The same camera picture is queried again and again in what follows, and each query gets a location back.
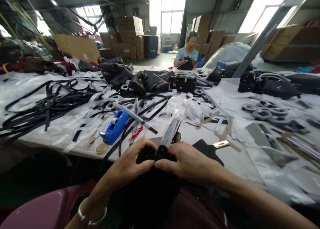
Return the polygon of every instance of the green floor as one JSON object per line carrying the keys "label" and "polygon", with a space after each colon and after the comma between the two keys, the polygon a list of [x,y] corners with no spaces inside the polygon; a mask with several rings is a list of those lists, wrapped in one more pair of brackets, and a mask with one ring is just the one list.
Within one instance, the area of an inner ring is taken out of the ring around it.
{"label": "green floor", "polygon": [[[173,57],[176,54],[168,54],[168,53],[160,53],[156,58],[152,59],[151,57],[146,57],[142,60],[133,60],[129,58],[124,58],[123,61],[125,64],[133,64],[133,65],[142,65],[142,66],[165,66],[171,67],[173,66]],[[277,64],[270,64],[264,62],[263,64],[258,66],[259,70],[264,71],[272,71],[272,72],[279,72],[284,70],[294,71],[299,66],[307,66],[305,63],[277,63]]]}

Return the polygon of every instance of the left hand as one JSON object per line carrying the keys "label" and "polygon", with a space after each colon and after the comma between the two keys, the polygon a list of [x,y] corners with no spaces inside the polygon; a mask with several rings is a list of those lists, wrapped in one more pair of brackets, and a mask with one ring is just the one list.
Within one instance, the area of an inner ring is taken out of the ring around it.
{"label": "left hand", "polygon": [[157,146],[146,138],[141,138],[130,146],[126,152],[109,168],[101,178],[104,186],[113,192],[129,184],[138,176],[146,173],[154,166],[153,160],[136,163],[136,156],[145,146],[157,150]]}

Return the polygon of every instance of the blue tape dispenser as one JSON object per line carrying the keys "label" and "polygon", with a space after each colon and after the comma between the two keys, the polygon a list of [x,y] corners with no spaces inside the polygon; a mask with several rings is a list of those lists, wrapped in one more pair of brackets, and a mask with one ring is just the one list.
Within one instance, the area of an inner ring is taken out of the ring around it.
{"label": "blue tape dispenser", "polygon": [[129,119],[127,112],[119,110],[110,122],[105,132],[100,132],[103,142],[107,145],[113,145],[126,127]]}

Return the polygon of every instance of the woman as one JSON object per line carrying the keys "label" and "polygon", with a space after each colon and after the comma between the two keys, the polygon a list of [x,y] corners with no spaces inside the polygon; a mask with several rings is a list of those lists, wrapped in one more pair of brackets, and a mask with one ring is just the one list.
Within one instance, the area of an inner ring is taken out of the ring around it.
{"label": "woman", "polygon": [[[176,156],[177,162],[163,159],[157,162],[146,160],[136,164],[136,156],[145,146],[158,149],[153,142],[145,138],[131,145],[80,205],[82,216],[77,213],[65,229],[81,229],[99,224],[105,217],[111,194],[152,167],[175,174],[194,184],[210,185],[229,192],[233,199],[265,228],[318,228],[285,203],[237,177],[186,142],[178,142],[169,147],[169,152]],[[204,193],[196,196],[196,188],[181,187],[163,228],[232,228],[219,205],[214,205],[212,198]]]}
{"label": "woman", "polygon": [[174,60],[173,65],[178,67],[180,65],[185,65],[184,68],[181,69],[189,69],[192,70],[197,67],[198,65],[198,54],[199,52],[194,49],[198,41],[198,34],[197,32],[190,31],[188,38],[187,38],[187,46],[181,48],[177,56]]}

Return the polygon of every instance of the pink chair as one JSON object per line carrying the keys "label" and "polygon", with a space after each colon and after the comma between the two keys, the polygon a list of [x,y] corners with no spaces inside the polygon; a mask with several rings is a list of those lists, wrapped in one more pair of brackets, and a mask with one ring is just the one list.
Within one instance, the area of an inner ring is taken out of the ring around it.
{"label": "pink chair", "polygon": [[64,228],[76,212],[80,199],[84,199],[96,182],[66,187],[38,197],[13,211],[0,225],[0,229],[60,229]]}

